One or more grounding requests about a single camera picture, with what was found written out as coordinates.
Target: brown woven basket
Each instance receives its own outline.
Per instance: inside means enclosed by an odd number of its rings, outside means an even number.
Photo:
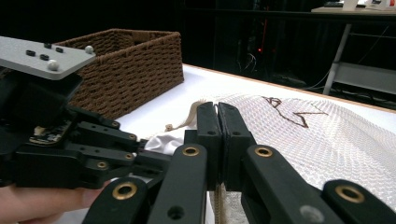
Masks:
[[[110,29],[57,45],[93,46],[95,60],[70,105],[117,119],[183,82],[180,34]]]

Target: human hand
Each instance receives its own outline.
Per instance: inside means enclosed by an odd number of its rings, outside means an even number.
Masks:
[[[64,212],[87,208],[102,189],[0,188],[0,224],[47,224]]]

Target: background desk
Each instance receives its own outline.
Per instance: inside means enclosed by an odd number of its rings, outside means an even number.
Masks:
[[[344,11],[341,7],[319,7],[312,9],[312,12],[334,13],[340,15],[396,16],[396,11],[379,11],[359,7],[355,8],[353,11]],[[346,25],[340,45],[332,62],[332,67],[330,68],[329,75],[327,76],[323,94],[329,94],[330,88],[332,87],[332,83],[334,81],[375,91],[384,91],[387,93],[396,94],[396,71],[340,62],[351,26],[352,25],[350,23]]]
[[[135,111],[118,119],[121,129],[145,138],[162,132],[168,123],[179,124],[187,117],[193,102],[226,93],[257,94],[277,98],[328,100],[350,109],[372,123],[396,133],[396,111],[339,100],[333,97],[298,91],[275,84],[237,77],[195,66],[183,65],[185,81]],[[80,223],[85,210],[66,213],[57,223]]]

